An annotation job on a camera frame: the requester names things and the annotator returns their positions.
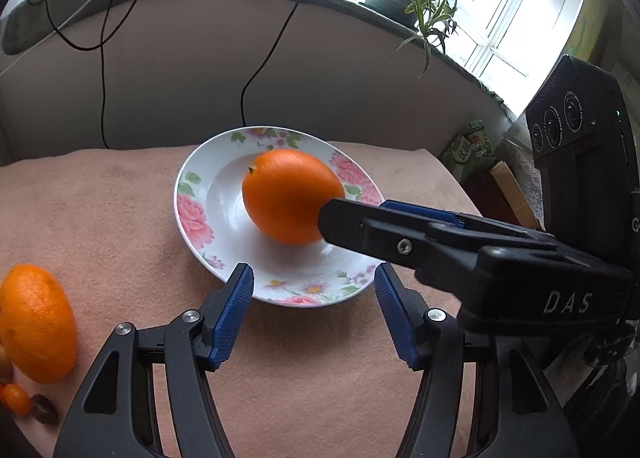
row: small orange fruit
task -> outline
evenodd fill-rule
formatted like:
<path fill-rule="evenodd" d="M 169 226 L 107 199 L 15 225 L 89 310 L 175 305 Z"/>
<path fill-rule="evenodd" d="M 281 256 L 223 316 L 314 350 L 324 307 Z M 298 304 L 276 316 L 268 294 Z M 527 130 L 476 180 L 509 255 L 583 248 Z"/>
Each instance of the small orange fruit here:
<path fill-rule="evenodd" d="M 9 409 L 9 406 L 4 401 L 4 385 L 3 384 L 0 384 L 0 402 L 2 402 L 3 406 Z"/>
<path fill-rule="evenodd" d="M 286 244 L 321 239 L 318 215 L 332 198 L 344 198 L 333 171 L 310 154 L 292 149 L 259 155 L 242 181 L 242 199 L 251 220 Z"/>
<path fill-rule="evenodd" d="M 25 416 L 31 412 L 29 395 L 18 384 L 7 384 L 2 390 L 2 399 L 4 405 L 15 414 Z"/>
<path fill-rule="evenodd" d="M 9 360 L 35 382 L 53 384 L 76 364 L 71 306 L 49 272 L 17 264 L 0 288 L 0 338 Z"/>

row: white plate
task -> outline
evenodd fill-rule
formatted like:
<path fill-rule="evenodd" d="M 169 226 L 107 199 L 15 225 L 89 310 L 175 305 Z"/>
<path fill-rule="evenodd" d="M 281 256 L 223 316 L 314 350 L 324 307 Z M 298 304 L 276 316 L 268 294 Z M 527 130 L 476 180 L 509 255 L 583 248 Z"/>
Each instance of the white plate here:
<path fill-rule="evenodd" d="M 238 263 L 254 270 L 254 297 L 312 308 L 344 301 L 372 281 L 379 260 L 325 241 L 285 245 L 262 234 L 242 201 L 242 179 L 268 149 L 299 149 L 326 164 L 345 196 L 379 205 L 382 194 L 351 158 L 318 138 L 281 128 L 240 128 L 210 138 L 187 158 L 174 188 L 174 213 L 198 260 L 226 281 Z"/>

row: wall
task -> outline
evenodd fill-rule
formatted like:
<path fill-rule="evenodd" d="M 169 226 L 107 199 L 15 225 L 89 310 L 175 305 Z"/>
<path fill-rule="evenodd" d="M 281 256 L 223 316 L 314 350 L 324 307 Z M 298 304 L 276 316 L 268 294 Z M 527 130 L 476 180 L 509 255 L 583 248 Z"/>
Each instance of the wall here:
<path fill-rule="evenodd" d="M 609 16 L 615 8 L 616 0 L 583 0 L 562 53 L 598 64 L 609 34 Z"/>
<path fill-rule="evenodd" d="M 129 3 L 111 11 L 117 23 Z M 292 8 L 284 0 L 139 0 L 105 47 L 106 137 L 112 148 L 197 144 L 241 125 L 242 86 Z M 98 41 L 103 15 L 66 29 Z M 321 138 L 439 154 L 481 118 L 497 142 L 509 122 L 497 102 L 436 56 L 355 18 L 300 5 L 246 93 L 249 124 Z M 100 148 L 98 51 L 45 40 L 0 78 L 0 120 L 14 159 Z"/>

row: blue gripper pad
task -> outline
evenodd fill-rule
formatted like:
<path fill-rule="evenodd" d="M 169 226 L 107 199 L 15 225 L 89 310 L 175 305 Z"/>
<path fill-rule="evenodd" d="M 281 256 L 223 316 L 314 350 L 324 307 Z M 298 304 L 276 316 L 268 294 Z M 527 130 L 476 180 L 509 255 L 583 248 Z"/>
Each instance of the blue gripper pad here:
<path fill-rule="evenodd" d="M 450 213 L 449 211 L 432 209 L 430 207 L 422 207 L 420 205 L 414 205 L 411 203 L 397 202 L 395 200 L 385 200 L 379 205 L 379 207 L 382 207 L 383 209 L 390 209 L 392 211 L 398 211 L 401 213 L 423 216 L 424 218 L 428 218 L 430 220 L 450 223 L 459 229 L 465 228 L 465 224 L 460 221 L 454 213 Z"/>
<path fill-rule="evenodd" d="M 209 361 L 219 368 L 231 355 L 246 309 L 254 294 L 254 271 L 247 265 L 213 329 Z"/>
<path fill-rule="evenodd" d="M 417 369 L 419 357 L 415 343 L 414 324 L 400 301 L 385 265 L 388 263 L 378 265 L 373 278 L 378 304 L 385 317 L 386 327 L 389 329 L 398 357 L 406 362 L 411 369 Z M 390 265 L 388 268 L 395 274 Z"/>

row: camera lens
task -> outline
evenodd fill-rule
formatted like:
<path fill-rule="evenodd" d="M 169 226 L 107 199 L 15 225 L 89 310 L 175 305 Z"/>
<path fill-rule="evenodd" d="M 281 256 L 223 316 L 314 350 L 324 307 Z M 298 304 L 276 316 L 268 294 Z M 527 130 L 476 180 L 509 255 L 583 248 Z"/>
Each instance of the camera lens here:
<path fill-rule="evenodd" d="M 552 148 L 557 148 L 562 142 L 562 125 L 555 108 L 549 108 L 545 112 L 545 133 Z"/>
<path fill-rule="evenodd" d="M 569 129 L 577 133 L 582 125 L 582 107 L 573 92 L 567 92 L 564 96 L 564 118 L 566 118 Z"/>
<path fill-rule="evenodd" d="M 542 149 L 542 130 L 540 126 L 537 124 L 533 125 L 533 147 L 536 148 L 536 151 L 540 151 Z"/>

